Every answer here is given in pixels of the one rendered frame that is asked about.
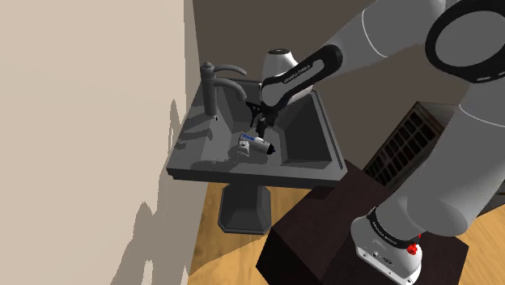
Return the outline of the white spray bottle blue label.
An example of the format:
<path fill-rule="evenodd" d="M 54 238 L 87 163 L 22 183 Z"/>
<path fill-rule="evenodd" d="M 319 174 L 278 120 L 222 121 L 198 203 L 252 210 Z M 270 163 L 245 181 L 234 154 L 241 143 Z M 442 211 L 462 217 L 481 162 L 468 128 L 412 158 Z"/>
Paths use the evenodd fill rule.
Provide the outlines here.
<path fill-rule="evenodd" d="M 274 145 L 271 144 L 270 142 L 266 142 L 263 138 L 252 137 L 247 134 L 241 134 L 239 136 L 239 141 L 247 142 L 250 147 L 266 155 L 272 155 L 276 151 Z"/>

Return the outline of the grey faucet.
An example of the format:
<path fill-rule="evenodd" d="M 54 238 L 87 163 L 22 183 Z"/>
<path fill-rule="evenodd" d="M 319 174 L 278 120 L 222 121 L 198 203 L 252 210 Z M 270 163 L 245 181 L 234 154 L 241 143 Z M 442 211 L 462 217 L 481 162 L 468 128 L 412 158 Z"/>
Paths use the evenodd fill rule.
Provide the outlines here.
<path fill-rule="evenodd" d="M 236 82 L 219 78 L 216 73 L 219 71 L 228 70 L 235 71 L 238 74 L 245 76 L 247 71 L 241 67 L 223 64 L 214 65 L 211 62 L 204 62 L 200 66 L 202 97 L 204 103 L 205 114 L 210 117 L 217 117 L 217 92 L 216 87 L 228 87 L 235 91 L 238 101 L 245 102 L 247 95 L 245 90 Z"/>

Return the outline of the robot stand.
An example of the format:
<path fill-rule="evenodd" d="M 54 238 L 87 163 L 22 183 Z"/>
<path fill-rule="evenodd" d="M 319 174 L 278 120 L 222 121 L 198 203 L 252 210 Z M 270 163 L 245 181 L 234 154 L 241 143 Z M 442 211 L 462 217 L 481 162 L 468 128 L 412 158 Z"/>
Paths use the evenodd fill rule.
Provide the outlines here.
<path fill-rule="evenodd" d="M 397 285 L 358 257 L 352 221 L 391 195 L 346 163 L 332 186 L 316 186 L 269 231 L 256 268 L 269 285 Z"/>

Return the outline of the dark lattice cabinet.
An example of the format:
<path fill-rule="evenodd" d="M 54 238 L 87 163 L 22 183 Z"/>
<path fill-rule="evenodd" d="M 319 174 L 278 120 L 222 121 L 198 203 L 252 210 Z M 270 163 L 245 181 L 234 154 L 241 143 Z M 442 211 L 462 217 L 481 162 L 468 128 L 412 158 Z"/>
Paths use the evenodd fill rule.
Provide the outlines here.
<path fill-rule="evenodd" d="M 432 152 L 455 110 L 453 104 L 416 102 L 363 171 L 396 191 Z"/>

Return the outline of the grey pedestal sink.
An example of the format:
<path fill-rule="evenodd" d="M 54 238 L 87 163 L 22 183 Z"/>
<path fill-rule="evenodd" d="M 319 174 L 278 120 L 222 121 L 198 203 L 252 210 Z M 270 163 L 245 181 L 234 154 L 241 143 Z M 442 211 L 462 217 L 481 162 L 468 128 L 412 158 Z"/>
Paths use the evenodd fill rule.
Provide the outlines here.
<path fill-rule="evenodd" d="M 223 183 L 218 225 L 224 232 L 266 233 L 272 224 L 270 186 L 312 189 L 335 186 L 346 174 L 337 141 L 319 95 L 312 91 L 285 107 L 264 139 L 267 155 L 240 149 L 240 135 L 257 136 L 251 112 L 229 87 L 216 87 L 217 115 L 205 114 L 197 91 L 167 172 L 176 180 Z"/>

